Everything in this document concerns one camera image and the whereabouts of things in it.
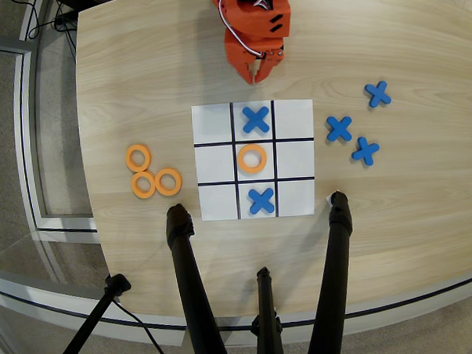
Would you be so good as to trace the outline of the orange moving gripper finger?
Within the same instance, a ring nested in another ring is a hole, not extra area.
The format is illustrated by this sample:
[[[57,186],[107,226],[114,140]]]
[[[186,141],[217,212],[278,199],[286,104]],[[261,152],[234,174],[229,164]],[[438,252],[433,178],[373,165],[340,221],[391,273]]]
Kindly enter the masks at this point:
[[[259,84],[265,80],[272,73],[273,68],[278,66],[284,58],[283,48],[268,50],[261,58],[261,62],[254,76],[254,83]]]

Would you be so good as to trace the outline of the orange fixed gripper finger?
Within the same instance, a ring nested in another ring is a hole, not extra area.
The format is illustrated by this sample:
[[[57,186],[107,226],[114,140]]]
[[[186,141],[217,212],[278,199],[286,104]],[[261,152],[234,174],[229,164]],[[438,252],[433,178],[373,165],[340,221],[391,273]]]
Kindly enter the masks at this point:
[[[254,55],[250,53],[230,54],[228,61],[249,85],[254,83],[254,75],[250,69],[250,66],[254,64]]]

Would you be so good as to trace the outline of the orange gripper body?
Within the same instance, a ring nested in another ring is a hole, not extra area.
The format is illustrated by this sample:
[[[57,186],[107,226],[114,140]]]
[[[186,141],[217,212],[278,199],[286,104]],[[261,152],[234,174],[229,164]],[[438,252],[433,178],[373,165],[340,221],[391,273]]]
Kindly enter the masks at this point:
[[[270,49],[283,48],[290,35],[289,0],[224,0],[225,51],[250,53],[254,62]]]

